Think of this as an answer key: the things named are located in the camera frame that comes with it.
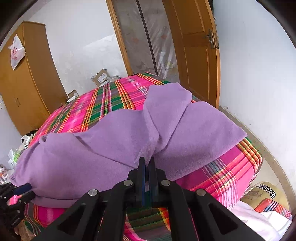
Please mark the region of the purple fleece garment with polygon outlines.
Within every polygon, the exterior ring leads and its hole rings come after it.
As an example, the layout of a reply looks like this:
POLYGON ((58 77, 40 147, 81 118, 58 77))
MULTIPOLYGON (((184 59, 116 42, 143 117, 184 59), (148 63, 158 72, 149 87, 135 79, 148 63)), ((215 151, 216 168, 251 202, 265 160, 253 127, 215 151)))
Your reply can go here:
POLYGON ((177 83, 149 87, 142 110, 118 109, 85 132, 41 136, 11 175, 30 184, 39 206, 68 208, 90 189, 104 191, 154 159, 175 181, 214 161, 246 132, 177 83))

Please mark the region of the cluttered side table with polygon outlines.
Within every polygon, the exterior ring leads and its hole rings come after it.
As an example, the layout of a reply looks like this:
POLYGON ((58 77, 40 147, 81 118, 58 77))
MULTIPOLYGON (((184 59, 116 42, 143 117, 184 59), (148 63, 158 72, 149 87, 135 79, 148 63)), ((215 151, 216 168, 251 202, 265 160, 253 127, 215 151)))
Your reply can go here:
POLYGON ((29 143, 35 136, 37 130, 38 129, 32 130, 29 133, 23 135, 21 138, 21 145, 16 149, 10 149, 8 153, 8 165, 10 168, 7 168, 4 164, 1 164, 1 184, 5 184, 9 181, 9 176, 11 173, 13 173, 21 153, 28 148, 29 143))

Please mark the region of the pink plaid bed sheet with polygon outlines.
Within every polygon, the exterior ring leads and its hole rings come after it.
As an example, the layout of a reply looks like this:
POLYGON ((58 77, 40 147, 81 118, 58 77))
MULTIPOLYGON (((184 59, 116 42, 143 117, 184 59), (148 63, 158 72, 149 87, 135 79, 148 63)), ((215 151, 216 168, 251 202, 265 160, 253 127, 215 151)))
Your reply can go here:
MULTIPOLYGON (((91 90, 54 111, 39 128, 29 147, 50 133, 85 132, 118 109, 142 110, 149 87, 168 83, 144 73, 91 90)), ((231 209, 243 196, 261 162, 259 152, 245 137, 222 156, 175 181, 187 190, 202 188, 231 209)), ((39 206, 34 200, 26 208, 26 225, 34 233, 39 233, 67 209, 39 206)))

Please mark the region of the printed cardboard box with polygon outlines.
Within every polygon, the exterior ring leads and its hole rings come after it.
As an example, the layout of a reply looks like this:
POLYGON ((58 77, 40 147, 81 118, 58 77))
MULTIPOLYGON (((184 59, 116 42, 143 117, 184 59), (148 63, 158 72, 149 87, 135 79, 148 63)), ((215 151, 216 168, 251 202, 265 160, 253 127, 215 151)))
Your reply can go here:
POLYGON ((262 201, 269 199, 290 210, 287 197, 283 190, 269 182, 261 182, 250 189, 240 200, 255 209, 262 201))

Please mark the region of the folded plaid bedding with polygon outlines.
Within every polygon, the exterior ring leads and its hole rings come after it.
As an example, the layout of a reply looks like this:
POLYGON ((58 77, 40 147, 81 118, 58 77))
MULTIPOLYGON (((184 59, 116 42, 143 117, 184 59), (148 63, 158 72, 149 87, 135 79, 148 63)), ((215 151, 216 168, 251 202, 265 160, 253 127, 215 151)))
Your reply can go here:
POLYGON ((268 198, 262 200, 262 202, 260 202, 260 204, 258 204, 254 210, 258 213, 275 211, 285 218, 292 220, 292 214, 288 209, 280 205, 278 202, 268 198))

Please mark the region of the wooden wardrobe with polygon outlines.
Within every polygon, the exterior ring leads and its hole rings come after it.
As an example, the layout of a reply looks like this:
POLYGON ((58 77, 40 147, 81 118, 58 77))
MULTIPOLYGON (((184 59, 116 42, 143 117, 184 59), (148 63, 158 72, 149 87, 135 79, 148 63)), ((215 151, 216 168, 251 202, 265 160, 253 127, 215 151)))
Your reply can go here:
POLYGON ((67 102, 67 94, 56 70, 46 26, 22 22, 13 33, 26 54, 15 69, 11 67, 10 37, 1 50, 1 95, 20 135, 40 128, 47 118, 67 102))

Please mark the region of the white small box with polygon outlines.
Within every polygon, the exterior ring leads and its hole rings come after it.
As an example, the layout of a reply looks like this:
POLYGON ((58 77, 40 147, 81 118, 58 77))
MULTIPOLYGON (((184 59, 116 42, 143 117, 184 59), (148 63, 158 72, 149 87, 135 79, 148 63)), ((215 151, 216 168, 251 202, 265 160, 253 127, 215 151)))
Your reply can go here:
POLYGON ((74 99, 78 98, 79 97, 79 94, 78 92, 74 89, 72 90, 69 94, 68 94, 68 99, 67 99, 67 102, 71 102, 73 101, 74 99))

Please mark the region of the white plastic bag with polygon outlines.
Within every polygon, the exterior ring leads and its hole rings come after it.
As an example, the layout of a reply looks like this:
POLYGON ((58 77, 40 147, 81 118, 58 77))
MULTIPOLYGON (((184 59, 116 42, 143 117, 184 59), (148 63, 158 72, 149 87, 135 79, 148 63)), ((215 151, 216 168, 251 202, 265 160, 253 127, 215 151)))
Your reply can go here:
POLYGON ((25 54, 26 54, 25 48, 20 38, 18 37, 18 35, 15 35, 12 45, 9 46, 8 48, 11 51, 11 55, 10 55, 11 67, 13 70, 15 70, 17 65, 25 57, 25 54))

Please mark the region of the brown cardboard box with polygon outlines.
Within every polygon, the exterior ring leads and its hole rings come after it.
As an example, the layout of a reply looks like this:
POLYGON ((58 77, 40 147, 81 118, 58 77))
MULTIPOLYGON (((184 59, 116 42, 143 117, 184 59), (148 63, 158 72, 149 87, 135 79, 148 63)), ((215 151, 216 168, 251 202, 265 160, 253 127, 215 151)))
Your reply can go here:
POLYGON ((106 69, 102 69, 99 73, 97 73, 95 76, 91 78, 91 80, 94 82, 94 84, 97 87, 100 87, 107 79, 110 77, 110 74, 107 72, 106 69))

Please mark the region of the wooden door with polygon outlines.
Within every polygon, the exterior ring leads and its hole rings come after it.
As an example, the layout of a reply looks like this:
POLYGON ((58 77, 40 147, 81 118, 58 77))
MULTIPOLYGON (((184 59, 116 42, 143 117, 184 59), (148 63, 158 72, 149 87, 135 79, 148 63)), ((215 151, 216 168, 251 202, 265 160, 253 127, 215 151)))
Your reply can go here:
POLYGON ((217 108, 220 53, 216 24, 205 0, 163 1, 174 43, 180 84, 217 108))

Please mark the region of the plastic door curtain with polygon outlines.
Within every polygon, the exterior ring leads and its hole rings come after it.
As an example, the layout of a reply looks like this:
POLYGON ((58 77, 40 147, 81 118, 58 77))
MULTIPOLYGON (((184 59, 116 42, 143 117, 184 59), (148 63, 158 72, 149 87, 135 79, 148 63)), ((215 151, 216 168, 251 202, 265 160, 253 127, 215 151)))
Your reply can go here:
POLYGON ((171 29, 163 2, 112 2, 133 73, 149 72, 179 83, 171 29))

